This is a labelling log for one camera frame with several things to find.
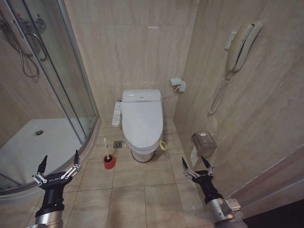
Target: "floor drain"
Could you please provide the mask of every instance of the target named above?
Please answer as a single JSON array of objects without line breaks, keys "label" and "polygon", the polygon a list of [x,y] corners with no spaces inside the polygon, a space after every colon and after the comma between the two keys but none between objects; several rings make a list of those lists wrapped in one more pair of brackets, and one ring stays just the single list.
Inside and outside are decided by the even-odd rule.
[{"label": "floor drain", "polygon": [[123,146],[123,141],[115,141],[113,148],[122,148]]},{"label": "floor drain", "polygon": [[43,130],[39,130],[35,132],[35,135],[41,135],[43,133]]}]

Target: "white toilet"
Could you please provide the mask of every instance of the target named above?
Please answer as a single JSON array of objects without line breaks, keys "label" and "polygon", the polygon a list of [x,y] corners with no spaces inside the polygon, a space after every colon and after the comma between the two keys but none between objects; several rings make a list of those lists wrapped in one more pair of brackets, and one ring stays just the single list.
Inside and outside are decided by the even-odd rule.
[{"label": "white toilet", "polygon": [[123,91],[123,135],[138,162],[148,162],[162,138],[161,98],[158,89]]}]

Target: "toilet paper holder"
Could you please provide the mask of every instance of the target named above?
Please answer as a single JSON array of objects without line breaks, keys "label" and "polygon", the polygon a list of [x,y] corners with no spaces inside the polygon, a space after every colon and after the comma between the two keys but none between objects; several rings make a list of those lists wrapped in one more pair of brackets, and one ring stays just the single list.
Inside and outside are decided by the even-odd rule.
[{"label": "toilet paper holder", "polygon": [[197,148],[196,156],[210,157],[218,147],[216,141],[209,132],[196,132],[192,135],[195,147]]}]

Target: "telephone handset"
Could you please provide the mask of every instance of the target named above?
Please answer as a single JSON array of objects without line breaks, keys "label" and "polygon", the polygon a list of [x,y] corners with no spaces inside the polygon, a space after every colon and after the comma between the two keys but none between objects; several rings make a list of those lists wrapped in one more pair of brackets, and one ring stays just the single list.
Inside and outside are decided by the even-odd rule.
[{"label": "telephone handset", "polygon": [[226,73],[216,88],[211,103],[209,104],[209,114],[214,114],[216,112],[231,76],[242,68],[249,49],[262,26],[263,24],[261,21],[255,21],[250,24],[246,23],[242,25],[237,31],[228,50]]},{"label": "telephone handset", "polygon": [[251,24],[244,24],[239,28],[228,51],[227,71],[237,72],[242,68],[249,49],[262,25],[262,22],[255,21]]}]

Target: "toilet brush handle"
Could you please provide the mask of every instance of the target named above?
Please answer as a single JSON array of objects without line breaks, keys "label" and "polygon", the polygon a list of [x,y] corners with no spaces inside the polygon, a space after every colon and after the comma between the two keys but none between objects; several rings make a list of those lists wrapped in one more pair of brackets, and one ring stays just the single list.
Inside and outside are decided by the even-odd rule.
[{"label": "toilet brush handle", "polygon": [[106,139],[106,137],[104,138],[104,147],[105,147],[105,151],[106,151],[106,157],[107,157],[107,159],[109,159],[110,157],[109,157],[109,151],[108,151],[108,144],[106,143],[106,141],[107,141],[107,139]]}]

